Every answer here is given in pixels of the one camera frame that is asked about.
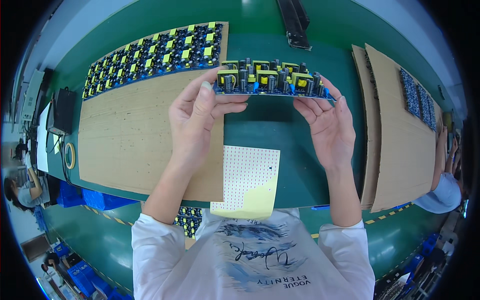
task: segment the printed shirt graphic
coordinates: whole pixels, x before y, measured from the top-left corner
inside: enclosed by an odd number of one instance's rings
[[[363,222],[323,225],[316,245],[298,217],[298,209],[261,221],[204,210],[185,252],[182,228],[142,214],[132,227],[135,298],[372,299]]]

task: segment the yellow floor marking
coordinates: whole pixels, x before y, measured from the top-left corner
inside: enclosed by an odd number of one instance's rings
[[[115,221],[117,221],[117,222],[119,222],[119,223],[122,223],[123,225],[126,225],[122,220],[120,220],[120,219],[118,219],[118,218],[115,218],[115,217],[113,217],[113,218],[115,219]]]

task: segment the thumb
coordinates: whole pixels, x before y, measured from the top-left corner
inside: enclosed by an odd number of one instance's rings
[[[347,106],[345,96],[341,96],[335,103],[335,115],[342,133],[350,133],[353,130],[353,118]]]
[[[212,91],[211,84],[207,81],[202,82],[197,99],[193,104],[193,112],[189,122],[194,126],[203,127],[215,104],[215,92]]]

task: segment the pink dotted label sheet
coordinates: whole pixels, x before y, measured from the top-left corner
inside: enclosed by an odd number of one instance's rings
[[[223,202],[211,202],[211,212],[273,209],[279,164],[280,150],[223,146]]]

